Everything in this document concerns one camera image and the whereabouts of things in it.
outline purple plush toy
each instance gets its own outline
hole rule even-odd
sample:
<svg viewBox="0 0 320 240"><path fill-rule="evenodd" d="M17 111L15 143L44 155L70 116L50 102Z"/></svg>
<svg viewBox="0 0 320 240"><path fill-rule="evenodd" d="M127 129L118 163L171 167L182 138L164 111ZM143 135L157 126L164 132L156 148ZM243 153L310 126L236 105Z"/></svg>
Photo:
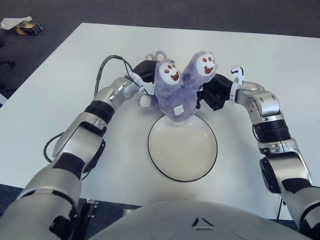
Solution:
<svg viewBox="0 0 320 240"><path fill-rule="evenodd" d="M143 95L141 107L153 107L156 102L160 110L170 119L181 122L196 112L197 92L204 83L216 74L216 63L210 52L196 53L181 74L165 53L158 51L156 58L149 54L147 60L157 60L154 72L155 96Z"/></svg>

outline paper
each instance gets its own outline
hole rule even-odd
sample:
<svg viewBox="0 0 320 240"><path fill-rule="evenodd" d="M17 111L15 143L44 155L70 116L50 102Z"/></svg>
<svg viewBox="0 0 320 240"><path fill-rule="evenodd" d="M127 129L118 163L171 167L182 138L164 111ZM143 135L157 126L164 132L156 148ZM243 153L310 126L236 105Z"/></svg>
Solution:
<svg viewBox="0 0 320 240"><path fill-rule="evenodd" d="M1 28L5 29L5 30L9 30L9 29L12 29L15 25L17 25L23 21L32 21L32 17L27 16L27 17L23 17L23 18L4 18L1 21L0 26L1 26Z"/></svg>
<svg viewBox="0 0 320 240"><path fill-rule="evenodd" d="M184 106L181 104L179 106L176 106L174 109L174 115L178 116L180 114L182 114L185 110L184 110Z"/></svg>

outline black joint band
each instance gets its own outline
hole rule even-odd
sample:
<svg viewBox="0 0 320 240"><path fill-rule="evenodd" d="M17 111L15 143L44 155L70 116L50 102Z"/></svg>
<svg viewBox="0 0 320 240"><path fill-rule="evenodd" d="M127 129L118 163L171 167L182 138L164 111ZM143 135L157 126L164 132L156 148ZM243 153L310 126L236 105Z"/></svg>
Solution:
<svg viewBox="0 0 320 240"><path fill-rule="evenodd" d="M67 200L72 206L75 205L74 201L69 196L65 195L63 192L53 190L52 194Z"/></svg>
<svg viewBox="0 0 320 240"><path fill-rule="evenodd" d="M94 134L97 134L99 136L103 136L105 135L106 131L107 131L107 128L106 127L103 127L102 129L99 129L97 128L96 126L92 125L91 123L88 123L86 121L82 122L80 124L81 127L89 130L90 132L93 132Z"/></svg>
<svg viewBox="0 0 320 240"><path fill-rule="evenodd" d="M279 194L280 187L275 175L275 172L267 158L262 158L260 160L260 168L263 177L265 187L273 194Z"/></svg>
<svg viewBox="0 0 320 240"><path fill-rule="evenodd" d="M260 143L280 142L291 139L284 119L262 122L253 126Z"/></svg>
<svg viewBox="0 0 320 240"><path fill-rule="evenodd" d="M304 210L304 212L302 213L301 218L300 218L300 223L302 223L305 220L305 217L308 215L308 213L310 211L312 211L313 209L318 208L318 207L320 207L320 202L317 202L317 203L309 206L306 210Z"/></svg>
<svg viewBox="0 0 320 240"><path fill-rule="evenodd" d="M64 152L52 168L66 170L74 174L80 180L84 165L85 162L82 161L81 158L71 153Z"/></svg>
<svg viewBox="0 0 320 240"><path fill-rule="evenodd" d="M85 113L91 113L103 119L108 124L115 114L112 106L104 101L92 101L84 110Z"/></svg>
<svg viewBox="0 0 320 240"><path fill-rule="evenodd" d="M295 194L301 189L312 188L311 183L304 178L288 178L282 181L285 190Z"/></svg>

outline floor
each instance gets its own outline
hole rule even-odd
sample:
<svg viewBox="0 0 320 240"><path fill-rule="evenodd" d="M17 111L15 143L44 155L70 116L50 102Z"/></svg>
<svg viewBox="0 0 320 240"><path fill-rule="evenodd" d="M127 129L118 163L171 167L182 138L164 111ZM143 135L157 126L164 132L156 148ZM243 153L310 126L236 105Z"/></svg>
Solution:
<svg viewBox="0 0 320 240"><path fill-rule="evenodd" d="M82 22L320 38L320 0L1 0L0 19L26 16L41 22L44 31L22 36L0 30L6 41L0 62L16 62L14 68L0 66L0 93L7 97L13 91L5 89L23 84ZM20 191L0 185L0 213ZM80 200L79 208L84 202ZM120 218L122 207L103 202L87 238ZM295 227L291 221L281 223Z"/></svg>

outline black cable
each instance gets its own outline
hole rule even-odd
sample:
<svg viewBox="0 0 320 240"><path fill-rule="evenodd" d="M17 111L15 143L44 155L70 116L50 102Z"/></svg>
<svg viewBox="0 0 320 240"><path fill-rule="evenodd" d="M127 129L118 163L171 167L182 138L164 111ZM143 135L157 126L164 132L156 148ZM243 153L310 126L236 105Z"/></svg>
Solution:
<svg viewBox="0 0 320 240"><path fill-rule="evenodd" d="M50 144L53 140L55 140L55 139L58 138L58 137L61 137L62 134L64 134L64 132L62 132L62 133L58 134L57 136L54 136L53 138L51 138L51 139L45 144L45 146L44 146L44 148L43 148L44 158L45 158L49 163L52 163L52 160L51 160L51 159L48 157L48 155L47 155L47 148L48 148L49 144Z"/></svg>
<svg viewBox="0 0 320 240"><path fill-rule="evenodd" d="M280 201L280 206L279 206L279 211L278 211L278 216L276 217L276 222L279 223L279 217L280 217L280 211L281 211L281 206L282 206L282 203L284 202L284 200L281 198L281 201Z"/></svg>
<svg viewBox="0 0 320 240"><path fill-rule="evenodd" d="M140 86L130 77L127 65L129 66L129 68L130 68L130 70L132 72L133 68L131 67L131 65L125 59L123 59L121 56L110 55L110 56L107 56L105 60L103 60L101 66L99 68L98 74L96 76L96 82L95 82L95 88L94 88L94 96L96 96L98 91L99 91L99 83L100 83L100 79L101 79L101 76L102 76L103 69L104 69L105 65L107 64L107 62L110 61L111 59L118 59L118 60L123 61L124 66L125 66L125 70L126 70L126 73L128 74L129 79L132 82L134 82L140 88Z"/></svg>
<svg viewBox="0 0 320 240"><path fill-rule="evenodd" d="M88 175L89 175L89 173L91 172L91 170L92 170L92 169L90 169L90 170L86 173L86 175L82 178L82 180L84 180L86 177L88 177Z"/></svg>
<svg viewBox="0 0 320 240"><path fill-rule="evenodd" d="M257 138L257 135L255 133L255 127L254 125L252 124L252 133L253 133L253 136L255 137L255 139L259 142L258 138Z"/></svg>

